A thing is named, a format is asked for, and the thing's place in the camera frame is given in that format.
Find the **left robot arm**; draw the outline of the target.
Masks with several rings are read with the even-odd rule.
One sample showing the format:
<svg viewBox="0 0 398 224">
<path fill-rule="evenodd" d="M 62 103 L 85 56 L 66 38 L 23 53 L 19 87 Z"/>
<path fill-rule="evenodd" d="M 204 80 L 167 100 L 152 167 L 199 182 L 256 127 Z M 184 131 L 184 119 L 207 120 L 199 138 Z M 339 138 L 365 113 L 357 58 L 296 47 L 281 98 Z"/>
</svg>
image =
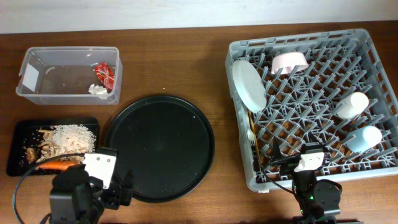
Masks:
<svg viewBox="0 0 398 224">
<path fill-rule="evenodd" d="M 50 191 L 50 223 L 98 223 L 106 209 L 129 206 L 134 177 L 129 171 L 122 179 L 117 172 L 105 189 L 103 181 L 92 177 L 85 165 L 75 165 L 56 175 Z"/>
</svg>

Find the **small white cup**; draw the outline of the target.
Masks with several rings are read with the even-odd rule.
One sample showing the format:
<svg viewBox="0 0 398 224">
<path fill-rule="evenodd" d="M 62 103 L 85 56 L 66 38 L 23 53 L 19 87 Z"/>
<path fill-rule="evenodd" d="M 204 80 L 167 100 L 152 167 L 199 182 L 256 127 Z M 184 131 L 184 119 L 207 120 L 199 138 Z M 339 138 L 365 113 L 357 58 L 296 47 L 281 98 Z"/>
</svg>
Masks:
<svg viewBox="0 0 398 224">
<path fill-rule="evenodd" d="M 338 103 L 336 115 L 341 119 L 351 119 L 361 114 L 369 105 L 369 98 L 361 92 L 354 92 Z"/>
</svg>

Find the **pink saucer plate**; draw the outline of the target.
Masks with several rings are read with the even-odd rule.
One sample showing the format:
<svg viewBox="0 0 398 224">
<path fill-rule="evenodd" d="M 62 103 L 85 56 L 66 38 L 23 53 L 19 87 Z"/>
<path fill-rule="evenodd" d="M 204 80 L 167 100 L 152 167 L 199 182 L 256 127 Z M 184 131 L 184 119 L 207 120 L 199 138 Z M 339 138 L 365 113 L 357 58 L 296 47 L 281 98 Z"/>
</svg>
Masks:
<svg viewBox="0 0 398 224">
<path fill-rule="evenodd" d="M 272 61 L 271 74 L 275 75 L 279 70 L 281 75 L 291 73 L 298 66 L 297 71 L 308 68 L 307 60 L 301 52 L 289 52 L 276 56 Z"/>
</svg>

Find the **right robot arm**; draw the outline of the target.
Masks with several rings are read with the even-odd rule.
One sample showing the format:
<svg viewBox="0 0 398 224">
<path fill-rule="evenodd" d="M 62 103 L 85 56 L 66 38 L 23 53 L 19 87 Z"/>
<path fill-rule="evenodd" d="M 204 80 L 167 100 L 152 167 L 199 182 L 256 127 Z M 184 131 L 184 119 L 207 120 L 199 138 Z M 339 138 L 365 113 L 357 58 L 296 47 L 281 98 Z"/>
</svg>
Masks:
<svg viewBox="0 0 398 224">
<path fill-rule="evenodd" d="M 325 163 L 326 146 L 313 134 L 310 142 L 302 145 L 301 151 L 284 157 L 277 139 L 273 140 L 273 156 L 269 165 L 292 178 L 289 191 L 299 204 L 301 215 L 293 217 L 294 223 L 336 223 L 340 213 L 342 186 L 331 180 L 318 180 L 316 171 Z"/>
</svg>

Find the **light blue cup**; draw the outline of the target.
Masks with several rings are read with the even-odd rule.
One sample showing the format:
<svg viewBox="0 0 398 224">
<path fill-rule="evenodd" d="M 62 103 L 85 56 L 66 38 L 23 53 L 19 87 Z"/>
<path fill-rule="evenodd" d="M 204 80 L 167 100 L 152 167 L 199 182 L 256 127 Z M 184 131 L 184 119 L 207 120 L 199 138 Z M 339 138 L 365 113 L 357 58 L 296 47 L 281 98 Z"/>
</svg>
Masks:
<svg viewBox="0 0 398 224">
<path fill-rule="evenodd" d="M 352 152 L 365 152 L 381 142 L 382 133 L 375 126 L 365 126 L 347 135 L 346 146 Z"/>
</svg>

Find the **orange carrot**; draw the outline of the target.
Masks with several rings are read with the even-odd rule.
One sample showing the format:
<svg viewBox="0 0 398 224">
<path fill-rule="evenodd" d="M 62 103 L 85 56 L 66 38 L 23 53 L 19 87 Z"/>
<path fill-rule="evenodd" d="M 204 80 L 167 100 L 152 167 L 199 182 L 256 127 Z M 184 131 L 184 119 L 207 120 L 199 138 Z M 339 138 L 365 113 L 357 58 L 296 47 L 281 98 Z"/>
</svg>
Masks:
<svg viewBox="0 0 398 224">
<path fill-rule="evenodd" d="M 80 164 L 78 161 L 50 161 L 39 166 L 39 169 L 67 170 L 71 166 Z"/>
</svg>

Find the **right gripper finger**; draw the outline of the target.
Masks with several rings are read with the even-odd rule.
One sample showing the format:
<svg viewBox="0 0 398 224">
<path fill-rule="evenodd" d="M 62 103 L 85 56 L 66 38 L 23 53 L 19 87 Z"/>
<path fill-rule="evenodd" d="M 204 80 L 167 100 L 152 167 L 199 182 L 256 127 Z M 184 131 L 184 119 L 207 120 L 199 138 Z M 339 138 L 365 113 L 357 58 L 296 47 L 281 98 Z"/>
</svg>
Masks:
<svg viewBox="0 0 398 224">
<path fill-rule="evenodd" d="M 277 138 L 273 139 L 272 150 L 273 150 L 273 156 L 272 156 L 271 164 L 275 164 L 277 161 L 279 161 L 282 158 L 281 152 L 280 152 L 280 147 L 279 147 L 279 140 Z"/>
<path fill-rule="evenodd" d="M 312 133 L 308 133 L 309 142 L 303 145 L 304 149 L 324 149 L 322 144 Z"/>
</svg>

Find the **grey plate with food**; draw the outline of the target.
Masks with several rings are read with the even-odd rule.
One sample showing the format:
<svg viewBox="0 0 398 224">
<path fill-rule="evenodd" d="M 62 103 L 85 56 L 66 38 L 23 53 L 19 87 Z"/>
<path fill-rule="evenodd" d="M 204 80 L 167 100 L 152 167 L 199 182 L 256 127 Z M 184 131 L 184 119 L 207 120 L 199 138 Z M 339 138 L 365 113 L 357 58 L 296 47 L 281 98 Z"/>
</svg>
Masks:
<svg viewBox="0 0 398 224">
<path fill-rule="evenodd" d="M 267 104 L 266 90 L 254 66 L 246 60 L 233 63 L 233 82 L 246 108 L 253 113 L 262 111 Z"/>
</svg>

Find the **wooden chopstick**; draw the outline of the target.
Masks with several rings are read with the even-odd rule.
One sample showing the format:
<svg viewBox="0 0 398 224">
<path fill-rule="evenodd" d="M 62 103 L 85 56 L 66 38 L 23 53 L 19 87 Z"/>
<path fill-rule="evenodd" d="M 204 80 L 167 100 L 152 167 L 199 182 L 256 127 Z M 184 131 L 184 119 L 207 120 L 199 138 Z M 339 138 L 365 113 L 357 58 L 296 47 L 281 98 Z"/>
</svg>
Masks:
<svg viewBox="0 0 398 224">
<path fill-rule="evenodd" d="M 256 150 L 257 158 L 259 159 L 260 162 L 262 162 L 262 156 L 260 155 L 259 148 L 257 145 L 257 137 L 254 133 L 255 128 L 254 128 L 254 121 L 253 121 L 253 113 L 250 110 L 248 110 L 248 117 L 249 117 L 249 124 L 251 127 L 251 132 L 252 132 L 252 138 L 250 141 L 254 143 L 254 148 Z"/>
</svg>

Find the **brown food scrap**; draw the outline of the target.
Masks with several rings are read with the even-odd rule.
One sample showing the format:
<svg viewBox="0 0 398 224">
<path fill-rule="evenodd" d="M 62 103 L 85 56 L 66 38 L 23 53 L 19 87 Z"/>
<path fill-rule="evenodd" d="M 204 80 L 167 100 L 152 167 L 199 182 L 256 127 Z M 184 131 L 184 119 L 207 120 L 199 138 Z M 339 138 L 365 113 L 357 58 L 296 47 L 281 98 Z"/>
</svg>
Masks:
<svg viewBox="0 0 398 224">
<path fill-rule="evenodd" d="M 26 158 L 29 163 L 33 163 L 37 160 L 37 153 L 34 148 L 31 148 L 31 147 L 27 148 Z"/>
</svg>

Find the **red snack wrapper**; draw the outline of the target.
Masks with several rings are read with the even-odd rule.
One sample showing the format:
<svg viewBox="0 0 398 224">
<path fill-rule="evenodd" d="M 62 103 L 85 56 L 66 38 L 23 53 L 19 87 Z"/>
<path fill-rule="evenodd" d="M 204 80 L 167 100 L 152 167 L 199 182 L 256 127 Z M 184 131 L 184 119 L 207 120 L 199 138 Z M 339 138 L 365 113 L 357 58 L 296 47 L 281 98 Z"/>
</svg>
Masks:
<svg viewBox="0 0 398 224">
<path fill-rule="evenodd" d="M 94 68 L 94 73 L 108 91 L 111 91 L 113 89 L 114 73 L 106 62 L 99 63 Z"/>
</svg>

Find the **white plastic fork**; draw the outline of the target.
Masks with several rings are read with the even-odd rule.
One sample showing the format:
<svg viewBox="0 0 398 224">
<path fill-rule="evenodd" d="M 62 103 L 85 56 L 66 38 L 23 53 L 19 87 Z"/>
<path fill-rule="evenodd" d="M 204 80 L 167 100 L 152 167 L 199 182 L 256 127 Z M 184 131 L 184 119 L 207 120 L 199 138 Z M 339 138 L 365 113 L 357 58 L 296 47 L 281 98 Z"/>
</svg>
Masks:
<svg viewBox="0 0 398 224">
<path fill-rule="evenodd" d="M 246 135 L 247 135 L 248 141 L 250 142 L 250 145 L 251 146 L 255 146 L 256 145 L 256 138 L 254 136 L 254 133 L 250 129 L 248 129 L 246 131 Z"/>
</svg>

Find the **white tissue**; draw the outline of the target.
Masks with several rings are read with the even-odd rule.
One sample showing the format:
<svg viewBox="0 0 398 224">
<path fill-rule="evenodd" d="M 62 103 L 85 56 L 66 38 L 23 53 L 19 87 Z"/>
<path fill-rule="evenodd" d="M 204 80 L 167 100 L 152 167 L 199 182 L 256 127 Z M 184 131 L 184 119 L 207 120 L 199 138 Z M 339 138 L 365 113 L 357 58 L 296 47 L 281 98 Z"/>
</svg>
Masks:
<svg viewBox="0 0 398 224">
<path fill-rule="evenodd" d="M 108 91 L 103 86 L 92 84 L 90 85 L 88 92 L 92 95 L 98 96 L 102 100 L 106 100 L 108 98 Z"/>
</svg>

